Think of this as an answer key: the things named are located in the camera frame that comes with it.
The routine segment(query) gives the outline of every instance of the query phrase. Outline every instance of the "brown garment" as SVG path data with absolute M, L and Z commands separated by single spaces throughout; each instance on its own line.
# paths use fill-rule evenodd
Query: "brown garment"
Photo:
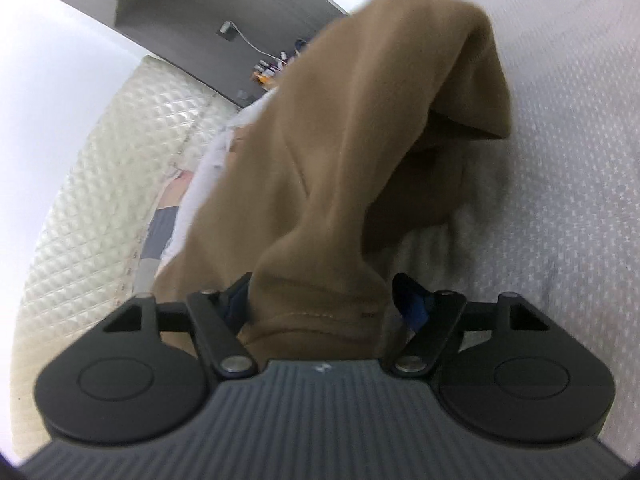
M 370 358 L 390 291 L 364 254 L 445 221 L 460 201 L 460 139 L 509 129 L 481 9 L 374 0 L 287 68 L 155 294 L 225 288 L 250 270 L 241 340 L 260 362 Z

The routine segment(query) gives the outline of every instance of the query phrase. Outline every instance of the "bed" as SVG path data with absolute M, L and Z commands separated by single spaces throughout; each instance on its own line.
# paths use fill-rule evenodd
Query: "bed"
M 600 436 L 636 462 L 640 0 L 471 1 L 494 24 L 513 136 L 473 145 L 472 199 L 447 224 L 409 234 L 393 270 L 477 301 L 517 290 L 542 308 L 612 370 L 616 402 Z M 179 250 L 179 233 L 224 164 L 236 111 L 145 59 L 105 112 L 47 219 L 18 314 L 18 454 L 46 439 L 31 399 L 38 371 L 145 290 L 163 251 L 166 260 Z M 210 163 L 196 169 L 205 152 Z M 168 248 L 148 245 L 151 232 L 172 238 Z

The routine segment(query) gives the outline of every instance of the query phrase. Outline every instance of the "white cable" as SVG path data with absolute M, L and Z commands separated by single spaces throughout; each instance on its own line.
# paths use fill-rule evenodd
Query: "white cable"
M 246 36 L 242 33 L 242 31 L 238 28 L 238 26 L 234 22 L 229 20 L 229 23 L 231 23 L 231 25 L 234 26 L 234 29 L 238 31 L 238 34 L 240 34 L 242 39 L 245 40 L 247 45 L 249 45 L 252 49 L 257 50 L 258 52 L 260 52 L 260 54 L 263 54 L 264 56 L 269 56 L 269 57 L 275 59 L 276 61 L 282 61 L 279 57 L 275 57 L 275 56 L 272 56 L 271 54 L 269 54 L 268 52 L 261 51 L 258 47 L 256 47 L 253 43 L 251 43 L 251 41 L 249 41 L 246 38 Z

